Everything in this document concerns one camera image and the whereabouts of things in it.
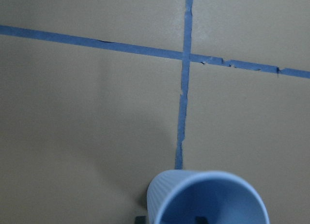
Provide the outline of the blue ribbed plastic cup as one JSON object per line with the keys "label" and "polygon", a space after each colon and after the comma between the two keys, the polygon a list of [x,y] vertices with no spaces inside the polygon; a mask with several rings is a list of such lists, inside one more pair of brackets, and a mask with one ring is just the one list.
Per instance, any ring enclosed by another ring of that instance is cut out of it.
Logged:
{"label": "blue ribbed plastic cup", "polygon": [[244,179],[224,171],[167,170],[147,190],[151,224],[268,224],[267,209]]}

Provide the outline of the brown paper table cover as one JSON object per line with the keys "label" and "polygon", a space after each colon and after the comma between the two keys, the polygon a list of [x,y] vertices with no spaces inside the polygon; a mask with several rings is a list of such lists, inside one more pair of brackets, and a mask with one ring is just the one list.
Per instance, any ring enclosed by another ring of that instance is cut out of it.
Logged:
{"label": "brown paper table cover", "polygon": [[0,0],[0,221],[132,224],[174,168],[310,221],[310,0]]}

